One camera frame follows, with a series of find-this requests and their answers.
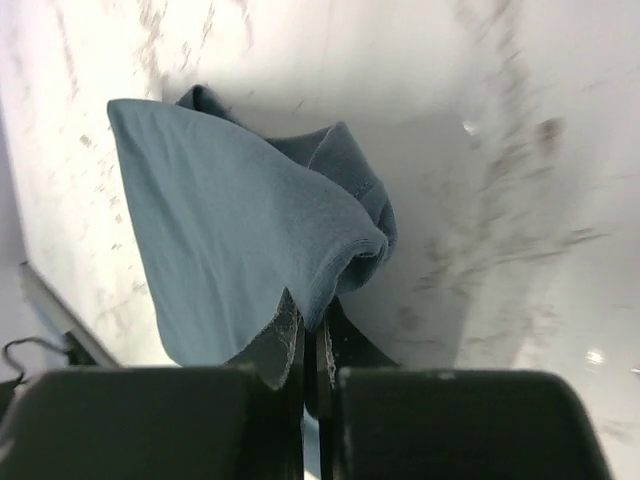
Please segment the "blue-grey t shirt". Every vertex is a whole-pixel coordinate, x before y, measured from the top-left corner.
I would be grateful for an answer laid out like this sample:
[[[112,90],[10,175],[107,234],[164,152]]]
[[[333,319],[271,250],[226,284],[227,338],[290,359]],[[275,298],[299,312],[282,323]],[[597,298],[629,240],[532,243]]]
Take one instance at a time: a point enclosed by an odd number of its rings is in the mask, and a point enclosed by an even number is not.
[[[317,329],[393,252],[387,191],[341,122],[264,138],[201,85],[175,104],[112,100],[107,115],[160,340],[181,366],[235,356],[284,293]]]

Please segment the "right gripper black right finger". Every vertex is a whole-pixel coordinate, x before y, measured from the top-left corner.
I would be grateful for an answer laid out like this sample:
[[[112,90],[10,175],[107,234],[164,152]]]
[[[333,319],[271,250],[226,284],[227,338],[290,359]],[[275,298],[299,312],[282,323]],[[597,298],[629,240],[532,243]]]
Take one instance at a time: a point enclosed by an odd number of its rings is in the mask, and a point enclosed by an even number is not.
[[[314,338],[325,479],[607,479],[587,412],[560,377],[417,370],[381,352],[333,301]]]

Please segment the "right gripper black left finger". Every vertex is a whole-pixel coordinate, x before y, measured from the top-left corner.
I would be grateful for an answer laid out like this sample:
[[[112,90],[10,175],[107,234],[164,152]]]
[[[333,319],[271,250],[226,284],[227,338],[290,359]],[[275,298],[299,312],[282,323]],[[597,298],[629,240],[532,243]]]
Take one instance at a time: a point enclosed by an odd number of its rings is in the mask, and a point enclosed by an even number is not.
[[[22,387],[5,479],[300,479],[305,330],[289,294],[217,367],[79,367]]]

